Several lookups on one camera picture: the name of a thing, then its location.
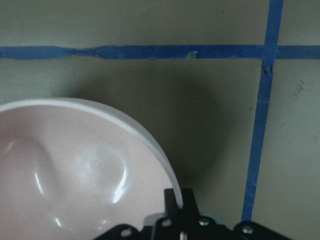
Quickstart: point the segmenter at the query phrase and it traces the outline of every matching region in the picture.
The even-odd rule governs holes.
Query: screw
[[[126,229],[123,229],[120,234],[121,234],[121,237],[126,238],[132,234],[132,231],[130,228],[126,228]]]
[[[165,227],[165,228],[166,228],[166,227],[170,227],[171,224],[172,224],[172,222],[171,222],[171,220],[170,220],[169,218],[164,219],[164,220],[162,221],[162,223],[161,223],[162,227]]]
[[[242,232],[244,234],[253,234],[254,233],[254,228],[252,226],[249,226],[249,225],[244,225],[242,227]]]
[[[210,221],[208,218],[201,218],[199,221],[200,226],[206,227],[210,224]]]

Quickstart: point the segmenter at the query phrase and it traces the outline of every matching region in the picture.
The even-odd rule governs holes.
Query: white bowl
[[[135,120],[74,98],[0,106],[2,240],[91,240],[182,197],[169,161]]]

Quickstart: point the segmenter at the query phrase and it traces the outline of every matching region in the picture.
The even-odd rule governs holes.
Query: gray surface
[[[268,3],[0,0],[0,46],[263,44]]]
[[[279,45],[320,45],[320,1],[285,0]]]
[[[1,103],[38,97],[98,101],[155,137],[202,212],[241,220],[260,60],[0,61]]]
[[[320,60],[279,60],[253,220],[297,240],[320,239]]]

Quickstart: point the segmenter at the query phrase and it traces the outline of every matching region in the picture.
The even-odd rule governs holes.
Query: blue painter's tape
[[[197,59],[261,59],[264,53],[265,47],[261,45],[134,45],[83,49],[56,46],[0,47],[0,58],[18,60],[43,60],[70,55],[104,59],[184,59],[190,54]]]
[[[264,40],[265,55],[262,58],[261,78],[259,83],[257,105],[255,109],[252,143],[241,217],[242,221],[251,221],[252,211],[255,203],[260,160],[265,137],[272,86],[273,64],[278,55],[277,43],[280,31],[282,8],[282,0],[270,0],[268,22]]]
[[[278,59],[320,59],[320,46],[278,46]]]

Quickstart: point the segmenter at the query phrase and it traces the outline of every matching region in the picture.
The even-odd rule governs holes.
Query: pink bowl
[[[0,106],[3,240],[91,240],[121,223],[143,227],[182,197],[169,161],[135,120],[74,98]]]

